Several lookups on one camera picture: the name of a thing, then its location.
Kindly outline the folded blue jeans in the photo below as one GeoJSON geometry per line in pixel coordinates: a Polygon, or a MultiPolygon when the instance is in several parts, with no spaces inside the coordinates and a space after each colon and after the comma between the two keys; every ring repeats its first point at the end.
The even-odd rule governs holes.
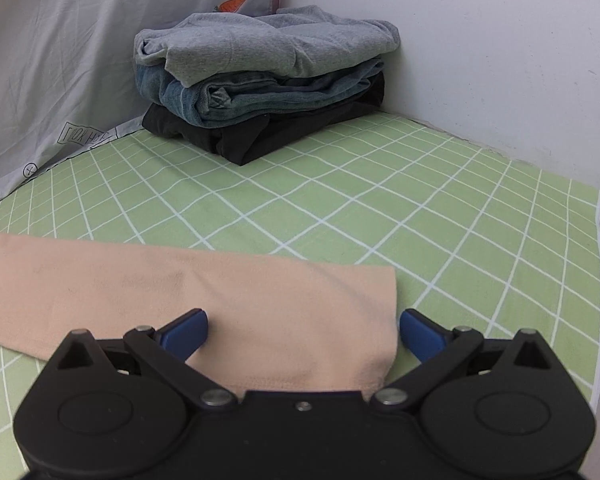
{"type": "Polygon", "coordinates": [[[370,88],[383,70],[384,61],[378,56],[310,78],[235,72],[185,87],[160,64],[138,66],[135,82],[141,96],[189,124],[221,128],[260,115],[307,112],[340,103],[370,88]]]}

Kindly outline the folded black garment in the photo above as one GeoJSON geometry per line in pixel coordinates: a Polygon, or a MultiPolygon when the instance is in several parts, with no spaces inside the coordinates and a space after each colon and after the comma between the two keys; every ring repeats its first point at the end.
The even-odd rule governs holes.
{"type": "Polygon", "coordinates": [[[264,114],[221,128],[196,127],[160,105],[151,105],[142,126],[158,138],[184,140],[196,148],[244,166],[328,126],[379,110],[385,97],[385,75],[370,78],[370,86],[339,103],[289,114],[264,114]]]}

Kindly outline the grey carrot-print bedsheet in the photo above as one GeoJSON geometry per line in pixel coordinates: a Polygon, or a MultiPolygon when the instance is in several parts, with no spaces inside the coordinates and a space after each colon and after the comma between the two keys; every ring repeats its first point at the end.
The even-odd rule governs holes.
{"type": "MultiPolygon", "coordinates": [[[[146,110],[135,35],[228,0],[0,0],[0,200],[39,172],[129,131],[146,110]]],[[[271,13],[278,0],[242,0],[271,13]]]]}

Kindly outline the beige long-sleeve shirt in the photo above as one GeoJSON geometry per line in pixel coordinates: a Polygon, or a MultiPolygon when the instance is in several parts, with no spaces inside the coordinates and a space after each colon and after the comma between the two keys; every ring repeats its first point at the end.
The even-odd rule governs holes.
{"type": "Polygon", "coordinates": [[[189,365],[237,393],[371,393],[398,350],[388,266],[0,233],[3,347],[46,360],[75,328],[114,339],[197,308],[189,365]]]}

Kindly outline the green checked mat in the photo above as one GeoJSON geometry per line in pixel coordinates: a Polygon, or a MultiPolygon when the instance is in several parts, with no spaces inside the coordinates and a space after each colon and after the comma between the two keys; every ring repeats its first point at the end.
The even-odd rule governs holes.
{"type": "Polygon", "coordinates": [[[392,266],[400,309],[535,328],[600,398],[600,191],[399,116],[246,166],[138,129],[20,186],[0,232],[392,266]]]}

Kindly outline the folded grey sweatshirt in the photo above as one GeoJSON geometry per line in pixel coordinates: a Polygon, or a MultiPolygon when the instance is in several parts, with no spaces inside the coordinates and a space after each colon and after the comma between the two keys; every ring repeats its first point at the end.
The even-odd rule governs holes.
{"type": "Polygon", "coordinates": [[[399,29],[387,21],[340,18],[318,6],[255,18],[194,13],[171,28],[141,30],[134,39],[134,61],[161,65],[188,88],[237,72],[317,77],[391,53],[400,43],[399,29]]]}

